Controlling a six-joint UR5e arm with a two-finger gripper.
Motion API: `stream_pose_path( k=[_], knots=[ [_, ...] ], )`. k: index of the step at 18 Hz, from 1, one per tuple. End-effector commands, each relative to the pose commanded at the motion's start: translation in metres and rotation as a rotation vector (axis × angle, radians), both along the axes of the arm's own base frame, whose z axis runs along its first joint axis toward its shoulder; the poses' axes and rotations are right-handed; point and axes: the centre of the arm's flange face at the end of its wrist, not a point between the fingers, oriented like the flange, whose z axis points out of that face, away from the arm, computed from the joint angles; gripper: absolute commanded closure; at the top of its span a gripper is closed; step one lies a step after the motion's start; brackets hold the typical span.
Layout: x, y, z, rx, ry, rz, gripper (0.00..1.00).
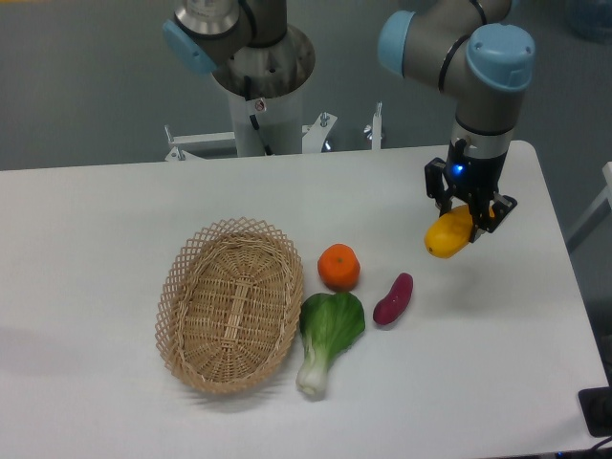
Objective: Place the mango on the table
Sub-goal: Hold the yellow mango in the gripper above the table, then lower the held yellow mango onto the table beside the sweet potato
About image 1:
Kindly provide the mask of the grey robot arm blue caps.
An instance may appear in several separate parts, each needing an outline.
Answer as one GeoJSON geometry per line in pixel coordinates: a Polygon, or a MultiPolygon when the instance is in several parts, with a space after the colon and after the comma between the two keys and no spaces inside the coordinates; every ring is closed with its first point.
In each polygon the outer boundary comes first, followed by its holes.
{"type": "MultiPolygon", "coordinates": [[[[389,72],[456,100],[448,154],[425,168],[426,193],[442,216],[467,206],[468,236],[493,232],[515,208],[498,181],[529,87],[536,45],[505,19],[511,1],[439,1],[423,14],[393,13],[377,55],[389,72]]],[[[301,93],[316,54],[287,19],[283,1],[182,1],[163,25],[168,48],[229,98],[237,152],[305,151],[301,93]]]]}

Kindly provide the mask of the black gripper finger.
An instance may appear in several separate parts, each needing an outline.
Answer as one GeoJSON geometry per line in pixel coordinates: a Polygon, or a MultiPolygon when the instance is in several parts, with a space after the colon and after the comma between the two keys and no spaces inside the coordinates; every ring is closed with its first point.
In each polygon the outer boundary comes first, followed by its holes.
{"type": "Polygon", "coordinates": [[[452,189],[445,187],[444,170],[446,163],[440,158],[434,158],[425,166],[426,195],[435,201],[440,214],[446,214],[452,209],[452,189]]]}
{"type": "Polygon", "coordinates": [[[469,194],[468,207],[472,221],[469,242],[474,243],[482,233],[494,233],[516,208],[517,201],[498,192],[488,194],[477,189],[469,194]]]}

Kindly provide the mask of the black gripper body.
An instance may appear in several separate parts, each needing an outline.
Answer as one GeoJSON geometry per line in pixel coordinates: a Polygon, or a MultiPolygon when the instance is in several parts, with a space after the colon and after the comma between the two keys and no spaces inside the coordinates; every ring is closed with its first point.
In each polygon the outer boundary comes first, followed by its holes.
{"type": "Polygon", "coordinates": [[[498,181],[501,177],[507,153],[494,158],[474,158],[468,156],[469,148],[465,140],[451,143],[447,156],[447,183],[453,195],[461,200],[479,196],[492,200],[499,192],[498,181]]]}

